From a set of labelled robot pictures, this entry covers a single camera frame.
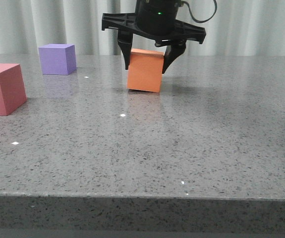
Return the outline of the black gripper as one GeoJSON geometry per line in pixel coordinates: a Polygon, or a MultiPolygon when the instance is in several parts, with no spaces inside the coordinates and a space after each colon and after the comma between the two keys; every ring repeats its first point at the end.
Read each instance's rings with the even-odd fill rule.
{"type": "Polygon", "coordinates": [[[130,64],[134,34],[154,40],[160,47],[168,45],[164,54],[162,74],[185,52],[187,40],[199,44],[204,42],[204,28],[176,19],[181,5],[180,0],[138,0],[134,13],[103,13],[102,30],[118,31],[117,42],[126,70],[130,64]]]}

